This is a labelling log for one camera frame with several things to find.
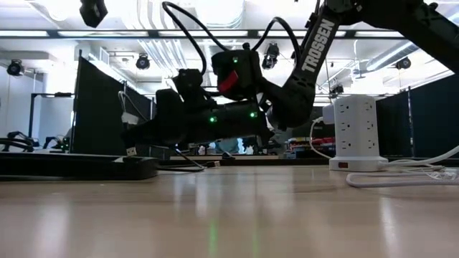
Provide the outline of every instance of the wire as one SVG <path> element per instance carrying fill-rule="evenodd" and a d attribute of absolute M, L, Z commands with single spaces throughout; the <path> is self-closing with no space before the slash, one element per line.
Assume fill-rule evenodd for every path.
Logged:
<path fill-rule="evenodd" d="M 174 3 L 171 3 L 171 2 L 167 2 L 167 1 L 164 1 L 163 2 L 163 8 L 164 8 L 164 11 L 167 12 L 167 14 L 169 16 L 171 16 L 172 19 L 174 19 L 172 16 L 175 16 L 172 11 L 169 9 L 169 6 L 174 8 L 175 10 L 181 12 L 182 14 L 185 14 L 186 16 L 188 16 L 191 20 L 193 20 L 193 22 L 196 22 L 205 32 L 206 34 L 209 36 L 209 38 L 217 45 L 219 46 L 221 49 L 223 49 L 224 51 L 228 51 L 229 49 L 226 48 L 222 43 L 220 43 L 220 41 L 218 41 L 217 38 L 215 38 L 215 36 L 209 31 L 209 29 L 206 27 L 206 25 L 204 25 L 201 21 L 199 21 L 193 14 L 190 14 L 187 10 L 181 8 L 180 6 L 174 4 Z"/>
<path fill-rule="evenodd" d="M 192 159 L 186 157 L 180 150 L 175 149 L 175 153 L 183 157 L 185 160 L 190 161 L 193 163 L 197 168 L 181 168 L 181 166 L 157 166 L 156 168 L 160 171 L 176 171 L 176 172 L 189 172 L 189 173 L 198 173 L 202 172 L 206 169 L 203 165 L 197 163 L 196 161 L 193 161 Z"/>
<path fill-rule="evenodd" d="M 314 9 L 315 14 L 318 14 L 318 10 L 320 9 L 320 7 L 321 7 L 321 0 L 317 0 L 316 8 Z"/>
<path fill-rule="evenodd" d="M 188 16 L 190 19 L 192 19 L 194 22 L 196 22 L 206 33 L 209 35 L 210 39 L 217 44 L 220 48 L 222 48 L 224 51 L 227 51 L 228 49 L 222 45 L 215 37 L 212 35 L 212 33 L 207 29 L 207 27 L 202 24 L 195 16 L 187 12 L 185 9 L 182 9 L 180 6 L 177 6 L 176 4 L 173 4 L 171 2 L 164 1 L 162 3 L 164 11 L 172 18 L 172 20 L 177 24 L 177 26 L 185 33 L 186 38 L 193 44 L 193 47 L 196 49 L 198 52 L 199 57 L 201 58 L 202 61 L 202 70 L 201 70 L 201 75 L 204 75 L 206 73 L 207 69 L 207 60 L 206 56 L 204 55 L 201 47 L 197 44 L 196 40 L 194 40 L 193 36 L 189 33 L 188 29 L 180 22 L 179 18 L 175 16 L 175 14 L 170 10 L 169 7 L 174 8 L 175 10 L 181 12 L 182 14 L 185 14 Z"/>
<path fill-rule="evenodd" d="M 274 23 L 279 23 L 284 30 L 287 32 L 288 37 L 290 38 L 290 41 L 292 42 L 293 49 L 295 50 L 295 61 L 296 61 L 296 66 L 299 66 L 300 64 L 300 59 L 301 59 L 301 53 L 300 53 L 300 45 L 298 44 L 298 40 L 296 40 L 295 34 L 293 33 L 292 28 L 288 23 L 280 18 L 280 17 L 274 17 L 268 26 L 266 27 L 265 33 L 261 36 L 260 40 L 257 42 L 257 44 L 252 48 L 252 51 L 257 50 L 261 44 L 265 41 L 266 37 L 268 36 L 268 33 L 270 32 L 271 28 L 273 27 Z"/>
<path fill-rule="evenodd" d="M 316 125 L 316 123 L 321 122 L 322 120 L 323 120 L 323 117 L 319 117 L 319 118 L 317 118 L 317 119 L 315 119 L 313 121 L 313 124 L 311 125 L 311 130 L 309 131 L 309 146 L 311 147 L 311 150 L 313 150 L 315 153 L 319 154 L 320 156 L 325 157 L 327 159 L 332 159 L 332 157 L 327 156 L 327 155 L 321 153 L 320 151 L 316 150 L 316 148 L 314 148 L 314 145 L 313 145 L 314 125 Z"/>
<path fill-rule="evenodd" d="M 346 177 L 348 185 L 357 188 L 376 188 L 376 187 L 398 187 L 398 186 L 459 186 L 457 180 L 421 180 L 421 181 L 395 181 L 377 183 L 357 183 L 353 181 L 356 177 L 404 177 L 404 176 L 426 176 L 425 173 L 350 173 Z"/>
<path fill-rule="evenodd" d="M 455 154 L 459 153 L 459 146 L 456 146 L 454 149 L 448 151 L 447 153 L 445 154 L 442 154 L 440 156 L 437 156 L 437 157 L 434 157 L 434 158 L 428 158 L 426 160 L 423 160 L 423 161 L 411 161 L 411 160 L 408 160 L 408 161 L 393 161 L 393 162 L 390 162 L 390 163 L 381 163 L 381 167 L 382 168 L 390 168 L 390 167 L 404 167 L 404 166 L 425 166 L 425 165 L 430 165 L 432 163 L 437 163 L 437 162 L 440 162 L 440 161 L 443 161 Z"/>
<path fill-rule="evenodd" d="M 346 177 L 348 185 L 359 188 L 373 187 L 395 187 L 395 186 L 459 186 L 458 169 L 444 168 L 442 166 L 433 166 L 432 163 L 437 163 L 449 158 L 456 153 L 459 153 L 459 146 L 448 151 L 445 154 L 434 158 L 428 158 L 423 161 L 413 160 L 398 160 L 390 163 L 380 163 L 381 168 L 391 167 L 410 167 L 410 166 L 427 166 L 427 168 L 408 168 L 400 170 L 402 173 L 350 173 Z M 424 181 L 397 181 L 397 182 L 382 182 L 382 183 L 356 183 L 352 181 L 354 177 L 397 177 L 397 176 L 429 176 L 433 180 Z"/>
<path fill-rule="evenodd" d="M 129 103 L 134 107 L 134 109 L 136 110 L 137 114 L 140 115 L 140 117 L 141 117 L 145 122 L 147 122 L 148 119 L 146 119 L 146 117 L 142 114 L 142 112 L 136 107 L 136 105 L 134 104 L 134 102 L 132 101 L 132 99 L 131 99 L 127 94 L 125 94 L 123 91 L 119 91 L 119 92 L 118 92 L 118 98 L 119 98 L 120 101 L 121 101 L 121 106 L 123 107 L 123 112 L 126 112 L 126 100 L 124 100 L 123 97 L 125 97 L 126 99 L 128 99 Z"/>

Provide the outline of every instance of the wooden table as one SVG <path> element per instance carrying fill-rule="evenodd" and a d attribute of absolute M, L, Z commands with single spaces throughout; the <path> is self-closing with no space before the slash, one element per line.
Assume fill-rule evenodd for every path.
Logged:
<path fill-rule="evenodd" d="M 456 257 L 459 188 L 355 189 L 325 167 L 0 184 L 0 257 Z"/>

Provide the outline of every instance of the fluorescent light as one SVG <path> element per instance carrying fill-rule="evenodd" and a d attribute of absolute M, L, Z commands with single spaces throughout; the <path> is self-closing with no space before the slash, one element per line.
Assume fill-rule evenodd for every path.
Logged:
<path fill-rule="evenodd" d="M 148 37 L 145 31 L 59 31 L 63 37 Z"/>
<path fill-rule="evenodd" d="M 245 37 L 247 31 L 233 31 L 233 30 L 211 30 L 212 35 L 216 37 Z M 192 37 L 208 37 L 205 31 L 191 31 L 189 32 Z M 180 31 L 162 31 L 159 32 L 159 36 L 167 37 L 185 37 L 185 33 Z"/>
<path fill-rule="evenodd" d="M 265 31 L 258 31 L 258 36 L 261 37 Z M 293 31 L 293 34 L 295 37 L 304 37 L 306 35 L 307 31 L 302 30 L 302 31 Z M 335 37 L 344 37 L 346 35 L 346 32 L 336 32 Z M 268 37 L 288 37 L 288 33 L 286 31 L 282 30 L 275 30 L 275 31 L 270 31 L 268 33 Z"/>
<path fill-rule="evenodd" d="M 0 30 L 0 37 L 48 37 L 46 31 L 12 31 Z"/>
<path fill-rule="evenodd" d="M 328 102 L 328 103 L 324 103 L 324 102 L 315 102 L 315 103 L 313 104 L 314 107 L 326 107 L 326 106 L 328 106 L 328 105 L 331 105 L 331 103 L 329 103 L 329 102 Z"/>
<path fill-rule="evenodd" d="M 356 32 L 356 37 L 403 37 L 399 32 Z"/>
<path fill-rule="evenodd" d="M 344 35 L 346 35 L 346 32 L 337 31 L 335 37 L 344 37 Z"/>
<path fill-rule="evenodd" d="M 265 31 L 258 31 L 258 36 L 261 37 L 264 33 Z M 288 34 L 286 31 L 270 31 L 268 37 L 288 37 Z"/>
<path fill-rule="evenodd" d="M 179 31 L 165 31 L 165 32 L 159 32 L 159 36 L 163 37 L 185 37 L 185 33 L 179 32 Z"/>
<path fill-rule="evenodd" d="M 221 42 L 225 46 L 242 46 L 244 42 Z M 217 46 L 215 42 L 210 39 L 205 39 L 204 41 L 198 42 L 200 46 Z"/>
<path fill-rule="evenodd" d="M 216 37 L 245 37 L 247 36 L 247 31 L 231 31 L 231 30 L 213 30 L 210 31 Z M 205 31 L 194 31 L 190 32 L 193 37 L 206 37 L 207 33 Z"/>

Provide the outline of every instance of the black robotic arm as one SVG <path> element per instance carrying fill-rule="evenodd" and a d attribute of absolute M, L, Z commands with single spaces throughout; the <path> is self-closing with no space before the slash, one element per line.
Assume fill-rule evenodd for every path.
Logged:
<path fill-rule="evenodd" d="M 270 123 L 281 130 L 306 123 L 316 96 L 318 73 L 341 25 L 366 22 L 398 31 L 458 73 L 459 28 L 436 12 L 436 7 L 422 0 L 326 0 L 309 19 L 301 57 L 283 87 L 262 76 L 256 51 L 217 53 L 212 57 L 212 66 L 219 93 L 236 102 L 217 105 L 202 90 L 199 70 L 180 70 L 174 78 L 179 93 L 156 92 L 155 119 L 126 131 L 122 136 L 126 148 L 136 143 L 173 146 L 249 135 L 261 136 L 267 143 L 270 133 L 265 113 Z M 261 92 L 271 106 L 257 102 L 256 94 Z"/>
<path fill-rule="evenodd" d="M 459 28 L 422 0 L 328 0 L 309 20 L 310 29 L 298 65 L 282 88 L 264 81 L 273 103 L 267 112 L 280 129 L 304 124 L 311 113 L 318 73 L 340 25 L 366 22 L 393 29 L 454 73 L 459 73 Z"/>

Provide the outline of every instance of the black partition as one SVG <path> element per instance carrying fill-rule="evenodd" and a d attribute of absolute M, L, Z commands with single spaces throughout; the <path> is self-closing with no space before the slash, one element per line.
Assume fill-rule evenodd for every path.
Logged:
<path fill-rule="evenodd" d="M 384 157 L 412 157 L 409 93 L 377 101 L 379 152 Z"/>
<path fill-rule="evenodd" d="M 125 90 L 122 82 L 100 71 L 84 58 L 80 58 L 75 86 L 74 127 L 71 153 L 124 156 L 126 149 L 120 134 L 125 130 L 121 121 L 123 109 L 118 92 Z M 146 118 L 151 116 L 151 101 L 134 89 L 126 94 Z M 126 110 L 136 111 L 126 101 Z M 139 156 L 149 156 L 149 148 L 141 148 Z"/>
<path fill-rule="evenodd" d="M 411 91 L 415 157 L 435 157 L 459 145 L 458 96 L 459 75 Z"/>

